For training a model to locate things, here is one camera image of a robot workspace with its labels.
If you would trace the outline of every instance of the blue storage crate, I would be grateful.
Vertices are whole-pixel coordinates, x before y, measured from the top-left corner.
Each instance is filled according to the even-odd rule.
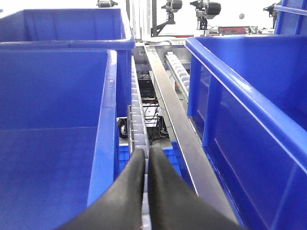
[[[307,37],[189,38],[188,115],[250,230],[307,226]]]
[[[119,8],[23,10],[0,15],[0,49],[103,48],[118,52],[117,113],[131,104],[131,54],[135,46],[128,17]]]
[[[0,229],[53,229],[112,184],[116,59],[0,50]]]
[[[119,145],[119,173],[123,171],[130,159],[130,151],[128,144]]]
[[[163,148],[163,151],[167,156],[168,160],[174,166],[177,173],[181,175],[173,147]],[[129,145],[128,144],[119,145],[119,173],[123,171],[129,159],[130,159]]]
[[[276,34],[307,35],[307,1],[283,0],[281,6],[275,6],[278,11]]]
[[[176,172],[181,176],[181,172],[180,172],[180,169],[179,169],[179,165],[178,165],[173,147],[165,147],[165,148],[163,148],[163,151],[164,151],[166,157],[168,158],[168,160],[172,163]]]

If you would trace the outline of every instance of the aluminum guide rail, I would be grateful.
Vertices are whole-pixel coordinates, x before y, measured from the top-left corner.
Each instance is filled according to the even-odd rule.
[[[176,92],[170,90],[171,82],[154,46],[145,46],[145,52],[153,73],[153,86],[157,97],[161,98],[160,106],[165,108],[169,117],[196,193],[219,212],[238,223]]]

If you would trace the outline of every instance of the bin rim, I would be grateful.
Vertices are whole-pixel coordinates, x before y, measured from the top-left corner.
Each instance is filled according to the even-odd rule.
[[[288,12],[288,13],[295,13],[295,14],[307,16],[307,10],[299,9],[299,8],[294,8],[294,7],[275,6],[274,10]]]
[[[114,181],[114,162],[108,166],[111,159],[114,159],[114,149],[112,141],[117,139],[116,125],[116,82],[117,82],[117,52],[105,50],[108,53],[106,64],[105,80],[101,97],[97,135],[95,141],[94,158],[92,164],[91,179],[87,205],[92,204],[101,194],[112,185]],[[108,160],[100,162],[102,156]]]
[[[120,12],[123,30],[124,30],[124,39],[114,39],[114,40],[47,40],[47,41],[19,41],[19,42],[0,42],[0,48],[32,48],[32,46],[44,46],[47,45],[47,48],[56,48],[53,45],[62,45],[69,48],[104,48],[104,49],[115,49],[115,50],[130,50],[135,48],[135,39],[130,28],[129,19],[127,12],[122,8],[67,8],[67,9],[23,9],[15,12],[7,12],[6,14],[0,15],[1,18],[12,16],[19,12],[24,11],[114,11]]]
[[[298,35],[215,37],[214,39],[279,39],[282,37],[307,39],[307,36]],[[187,38],[185,46],[307,174],[307,131],[202,45],[200,40],[205,39],[213,38]]]

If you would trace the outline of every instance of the bin wall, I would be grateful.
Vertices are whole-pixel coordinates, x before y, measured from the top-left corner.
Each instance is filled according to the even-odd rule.
[[[251,230],[307,225],[297,184],[307,181],[306,45],[294,36],[187,42],[189,115],[203,118],[204,149]]]
[[[278,11],[275,33],[279,35],[307,35],[307,1],[283,0]]]
[[[23,10],[0,15],[0,49],[86,48],[118,52],[117,116],[131,104],[131,52],[135,41],[119,8]]]
[[[107,52],[0,51],[0,129],[96,127]]]
[[[86,209],[97,155],[101,187],[114,180],[116,52],[0,50],[0,59],[0,229],[54,229]]]

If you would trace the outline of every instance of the metal frame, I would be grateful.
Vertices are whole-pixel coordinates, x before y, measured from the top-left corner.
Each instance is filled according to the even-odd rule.
[[[186,163],[194,189],[199,197],[219,212],[238,223],[215,173],[206,157],[190,120],[188,119],[154,46],[145,46],[148,63],[152,69],[152,81],[159,104],[165,110],[179,149]]]
[[[141,25],[140,25],[140,0],[130,0],[131,15],[130,26],[136,41],[141,41]]]
[[[131,118],[131,105],[128,106],[128,117],[127,117],[127,133],[128,133],[128,145],[129,152],[132,154],[134,150],[134,140],[133,140],[133,132],[132,132],[132,118]]]
[[[152,0],[153,37],[157,37],[157,0]]]

